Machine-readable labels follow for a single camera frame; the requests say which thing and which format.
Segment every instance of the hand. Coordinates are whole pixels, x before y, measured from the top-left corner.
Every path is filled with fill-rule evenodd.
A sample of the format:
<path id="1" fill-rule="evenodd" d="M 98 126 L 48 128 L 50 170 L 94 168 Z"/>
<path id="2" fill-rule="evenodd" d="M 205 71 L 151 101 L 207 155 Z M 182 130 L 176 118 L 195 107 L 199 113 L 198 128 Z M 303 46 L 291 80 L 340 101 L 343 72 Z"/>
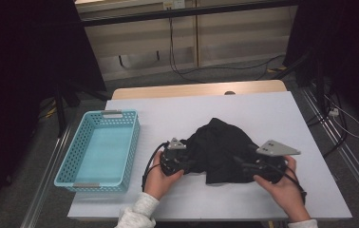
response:
<path id="1" fill-rule="evenodd" d="M 154 197 L 157 200 L 160 200 L 167 192 L 170 190 L 171 185 L 179 180 L 183 175 L 183 170 L 171 175 L 165 176 L 161 171 L 160 167 L 160 154 L 161 151 L 156 153 L 156 156 L 153 159 L 152 170 L 150 170 L 147 175 L 146 185 L 144 186 L 144 192 Z"/>
<path id="2" fill-rule="evenodd" d="M 288 162 L 289 168 L 286 170 L 286 174 L 297 180 L 295 176 L 296 161 L 290 156 L 285 156 L 285 160 Z M 298 222 L 311 219 L 307 209 L 304 206 L 304 202 L 301 198 L 301 193 L 298 187 L 286 177 L 283 177 L 278 183 L 272 184 L 271 182 L 259 177 L 254 176 L 254 180 L 268 191 L 274 201 L 283 208 L 286 214 L 289 216 L 291 222 Z"/>

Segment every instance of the black horizontal bar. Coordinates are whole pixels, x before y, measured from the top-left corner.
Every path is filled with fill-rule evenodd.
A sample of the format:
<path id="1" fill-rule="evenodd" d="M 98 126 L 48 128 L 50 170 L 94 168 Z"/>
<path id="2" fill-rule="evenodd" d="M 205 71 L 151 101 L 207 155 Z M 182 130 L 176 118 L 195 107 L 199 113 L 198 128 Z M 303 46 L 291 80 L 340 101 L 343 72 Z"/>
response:
<path id="1" fill-rule="evenodd" d="M 213 6 L 213 7 L 201 7 L 201 8 L 188 8 L 188 9 L 173 9 L 162 10 L 145 13 L 137 13 L 124 16 L 113 17 L 99 17 L 82 20 L 82 26 L 94 27 L 110 24 L 120 24 L 127 22 L 148 21 L 163 18 L 175 18 L 183 16 L 194 16 L 230 11 L 244 11 L 244 10 L 260 10 L 269 8 L 289 7 L 296 6 L 303 2 L 303 0 L 266 0 L 251 3 L 233 4 L 226 6 Z"/>

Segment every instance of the white sleeve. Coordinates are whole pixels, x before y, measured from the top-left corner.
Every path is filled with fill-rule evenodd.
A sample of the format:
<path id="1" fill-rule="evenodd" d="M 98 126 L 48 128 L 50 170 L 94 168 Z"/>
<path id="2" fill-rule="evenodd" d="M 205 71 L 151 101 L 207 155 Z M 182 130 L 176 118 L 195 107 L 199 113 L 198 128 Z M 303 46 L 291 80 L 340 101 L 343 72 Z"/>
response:
<path id="1" fill-rule="evenodd" d="M 154 227 L 156 221 L 150 217 L 158 205 L 159 201 L 157 199 L 146 193 L 140 193 L 135 205 L 124 210 L 116 228 Z"/>
<path id="2" fill-rule="evenodd" d="M 315 219 L 311 219 L 306 221 L 289 223 L 289 228 L 318 228 L 318 224 Z"/>

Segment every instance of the white table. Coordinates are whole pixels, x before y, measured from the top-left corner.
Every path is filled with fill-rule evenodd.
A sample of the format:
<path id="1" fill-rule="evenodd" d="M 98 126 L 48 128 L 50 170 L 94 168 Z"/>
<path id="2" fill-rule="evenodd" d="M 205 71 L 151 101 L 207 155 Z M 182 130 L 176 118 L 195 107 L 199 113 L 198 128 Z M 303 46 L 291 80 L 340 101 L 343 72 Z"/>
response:
<path id="1" fill-rule="evenodd" d="M 77 193 L 68 216 L 116 219 L 141 191 L 142 172 L 156 147 L 172 137 L 187 139 L 213 118 L 243 129 L 257 144 L 272 139 L 302 151 L 297 174 L 308 192 L 315 219 L 348 219 L 351 213 L 290 92 L 109 101 L 105 109 L 134 108 L 141 133 L 126 194 Z M 161 200 L 157 220 L 266 220 L 287 216 L 255 182 L 205 184 L 205 175 L 186 175 Z"/>

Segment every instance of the black garment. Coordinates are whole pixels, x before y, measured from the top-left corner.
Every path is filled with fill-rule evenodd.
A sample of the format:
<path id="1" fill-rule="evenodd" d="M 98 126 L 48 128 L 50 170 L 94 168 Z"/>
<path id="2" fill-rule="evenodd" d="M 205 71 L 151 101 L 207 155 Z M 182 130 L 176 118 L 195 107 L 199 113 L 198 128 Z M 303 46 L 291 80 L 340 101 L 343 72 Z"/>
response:
<path id="1" fill-rule="evenodd" d="M 206 171 L 206 183 L 221 182 L 251 182 L 253 170 L 245 173 L 245 169 L 235 161 L 235 157 L 244 162 L 256 164 L 257 160 L 264 160 L 278 166 L 284 171 L 284 160 L 281 157 L 267 157 L 256 154 L 258 146 L 240 128 L 213 118 L 207 125 L 200 127 L 187 141 L 189 160 L 196 161 L 190 172 Z M 275 181 L 282 175 L 274 173 Z"/>

